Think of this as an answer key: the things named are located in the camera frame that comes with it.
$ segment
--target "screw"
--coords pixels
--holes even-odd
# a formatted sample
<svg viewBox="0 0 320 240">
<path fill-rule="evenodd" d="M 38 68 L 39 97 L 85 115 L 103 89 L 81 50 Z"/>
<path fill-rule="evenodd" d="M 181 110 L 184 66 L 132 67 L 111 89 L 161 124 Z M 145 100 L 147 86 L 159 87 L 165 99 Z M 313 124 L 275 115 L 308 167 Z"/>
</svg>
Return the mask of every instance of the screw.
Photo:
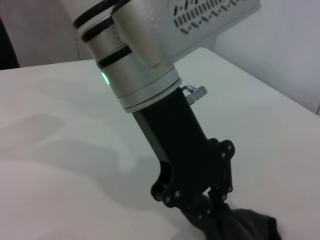
<svg viewBox="0 0 320 240">
<path fill-rule="evenodd" d="M 179 198 L 180 195 L 181 195 L 180 191 L 176 191 L 176 192 L 174 193 L 174 196 L 175 196 L 176 198 Z"/>
</svg>

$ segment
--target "green led light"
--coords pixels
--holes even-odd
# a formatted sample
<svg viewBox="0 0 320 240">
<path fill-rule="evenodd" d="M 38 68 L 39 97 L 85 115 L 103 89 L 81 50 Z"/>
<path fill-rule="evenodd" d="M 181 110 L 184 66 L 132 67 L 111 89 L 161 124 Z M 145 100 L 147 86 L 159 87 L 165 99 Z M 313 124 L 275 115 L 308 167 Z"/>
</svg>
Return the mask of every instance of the green led light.
<svg viewBox="0 0 320 240">
<path fill-rule="evenodd" d="M 104 80 L 106 81 L 106 83 L 107 83 L 108 85 L 110 85 L 110 82 L 109 82 L 107 76 L 106 76 L 103 72 L 102 72 L 102 76 L 103 76 Z"/>
</svg>

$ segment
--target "ventilation slots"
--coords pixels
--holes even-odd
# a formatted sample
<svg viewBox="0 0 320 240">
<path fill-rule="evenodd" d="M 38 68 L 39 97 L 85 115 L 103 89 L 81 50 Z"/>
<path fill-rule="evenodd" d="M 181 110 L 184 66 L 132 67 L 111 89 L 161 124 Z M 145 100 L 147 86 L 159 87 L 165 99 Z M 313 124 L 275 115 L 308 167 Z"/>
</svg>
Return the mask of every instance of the ventilation slots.
<svg viewBox="0 0 320 240">
<path fill-rule="evenodd" d="M 174 6 L 174 25 L 176 28 L 180 28 L 182 33 L 188 34 L 192 29 L 198 29 L 201 23 L 208 23 L 212 17 L 217 18 L 218 13 L 222 12 L 221 14 L 223 14 L 228 11 L 228 8 L 237 6 L 239 1 L 245 0 L 229 0 L 228 4 L 223 5 L 222 0 L 185 0 L 182 6 Z"/>
</svg>

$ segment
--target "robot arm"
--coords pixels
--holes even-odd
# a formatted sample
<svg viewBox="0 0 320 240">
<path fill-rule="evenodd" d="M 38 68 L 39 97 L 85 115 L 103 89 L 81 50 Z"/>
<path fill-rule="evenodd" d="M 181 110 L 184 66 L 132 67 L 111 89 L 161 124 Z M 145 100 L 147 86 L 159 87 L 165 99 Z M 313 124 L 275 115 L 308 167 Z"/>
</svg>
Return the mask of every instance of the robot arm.
<svg viewBox="0 0 320 240">
<path fill-rule="evenodd" d="M 74 27 L 132 113 L 157 155 L 161 172 L 151 194 L 201 220 L 232 192 L 229 140 L 207 139 L 190 105 L 206 94 L 187 87 L 173 63 L 259 0 L 64 0 Z M 199 203 L 209 191 L 210 204 Z"/>
</svg>

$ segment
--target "white table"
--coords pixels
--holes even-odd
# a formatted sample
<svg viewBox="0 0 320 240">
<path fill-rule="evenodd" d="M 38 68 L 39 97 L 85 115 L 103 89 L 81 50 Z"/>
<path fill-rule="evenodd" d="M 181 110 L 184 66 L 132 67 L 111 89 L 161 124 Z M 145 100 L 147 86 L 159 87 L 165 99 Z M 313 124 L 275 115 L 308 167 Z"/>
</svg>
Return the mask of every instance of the white table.
<svg viewBox="0 0 320 240">
<path fill-rule="evenodd" d="M 208 89 L 206 135 L 235 145 L 228 202 L 318 239 L 319 117 L 206 49 L 176 67 Z M 204 239 L 151 197 L 158 160 L 93 60 L 1 71 L 0 116 L 0 239 Z"/>
</svg>

